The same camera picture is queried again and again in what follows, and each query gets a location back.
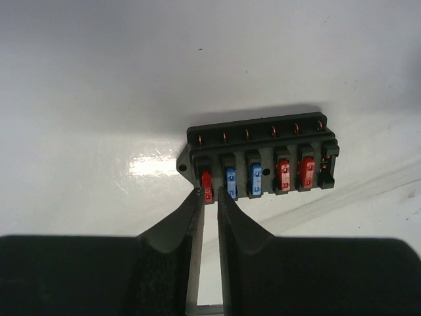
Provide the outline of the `red blade fuse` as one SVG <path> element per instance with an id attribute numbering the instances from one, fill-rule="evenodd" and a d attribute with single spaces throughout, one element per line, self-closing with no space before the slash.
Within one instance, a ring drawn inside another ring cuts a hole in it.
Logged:
<path id="1" fill-rule="evenodd" d="M 288 192 L 291 189 L 291 175 L 289 161 L 284 159 L 277 164 L 277 175 L 279 180 L 279 188 L 283 192 Z"/>
<path id="2" fill-rule="evenodd" d="M 311 189 L 314 180 L 315 161 L 312 157 L 304 157 L 299 164 L 299 179 L 303 189 Z"/>
<path id="3" fill-rule="evenodd" d="M 205 170 L 201 175 L 201 186 L 205 193 L 205 203 L 214 203 L 214 194 L 212 188 L 212 176 L 209 171 Z"/>

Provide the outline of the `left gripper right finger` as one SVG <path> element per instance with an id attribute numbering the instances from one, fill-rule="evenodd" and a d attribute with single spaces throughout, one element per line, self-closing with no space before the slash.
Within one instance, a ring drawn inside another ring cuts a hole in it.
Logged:
<path id="1" fill-rule="evenodd" d="M 226 315 L 419 315 L 420 258 L 393 238 L 275 236 L 218 191 Z"/>

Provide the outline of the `black fuse box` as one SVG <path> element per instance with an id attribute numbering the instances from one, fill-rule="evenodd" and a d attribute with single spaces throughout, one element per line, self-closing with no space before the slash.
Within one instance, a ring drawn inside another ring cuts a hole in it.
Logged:
<path id="1" fill-rule="evenodd" d="M 214 202 L 219 188 L 227 191 L 228 167 L 236 170 L 237 199 L 331 189 L 335 185 L 339 145 L 321 112 L 194 126 L 187 129 L 186 137 L 187 144 L 176 160 L 177 171 L 196 188 L 203 188 L 202 172 L 209 171 Z M 299 179 L 299 164 L 304 157 L 315 161 L 311 189 L 303 189 Z M 277 164 L 284 159 L 290 164 L 291 189 L 288 192 L 280 190 L 277 175 Z M 262 167 L 260 196 L 250 193 L 249 171 L 253 163 Z"/>

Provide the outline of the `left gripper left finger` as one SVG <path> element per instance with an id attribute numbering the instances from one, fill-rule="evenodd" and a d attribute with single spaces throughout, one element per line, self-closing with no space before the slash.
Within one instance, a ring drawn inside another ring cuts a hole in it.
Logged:
<path id="1" fill-rule="evenodd" d="M 196 314 L 204 206 L 194 189 L 138 236 L 2 237 L 1 314 Z"/>

